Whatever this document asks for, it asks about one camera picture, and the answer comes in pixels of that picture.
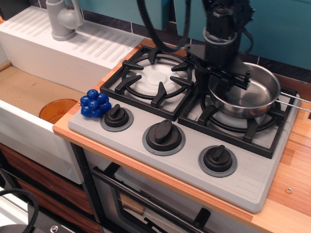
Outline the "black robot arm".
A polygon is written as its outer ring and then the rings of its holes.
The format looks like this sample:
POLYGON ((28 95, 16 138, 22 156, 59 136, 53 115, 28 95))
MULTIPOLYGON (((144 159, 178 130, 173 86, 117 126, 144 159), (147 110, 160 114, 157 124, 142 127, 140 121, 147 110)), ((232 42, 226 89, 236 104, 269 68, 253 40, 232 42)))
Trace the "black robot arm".
POLYGON ((205 44, 184 47, 194 62, 199 94, 210 93, 210 77, 220 79, 222 91, 232 86, 246 90, 252 72, 239 58, 239 47, 242 33, 252 38, 245 26, 252 21, 255 10, 248 0, 205 0, 203 6, 207 17, 205 44))

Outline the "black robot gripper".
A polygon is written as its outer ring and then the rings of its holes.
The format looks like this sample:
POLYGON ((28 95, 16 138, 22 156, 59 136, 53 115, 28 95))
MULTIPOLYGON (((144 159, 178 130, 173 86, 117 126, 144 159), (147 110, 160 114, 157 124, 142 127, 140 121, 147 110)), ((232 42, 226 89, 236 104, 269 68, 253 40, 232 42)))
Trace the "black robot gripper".
POLYGON ((216 98, 226 103, 239 103, 242 89, 249 86, 252 72, 238 57, 241 37, 221 41, 216 37, 206 39, 204 45, 187 44, 187 56, 194 62, 195 78, 201 101, 210 95, 211 76, 218 78, 216 98))

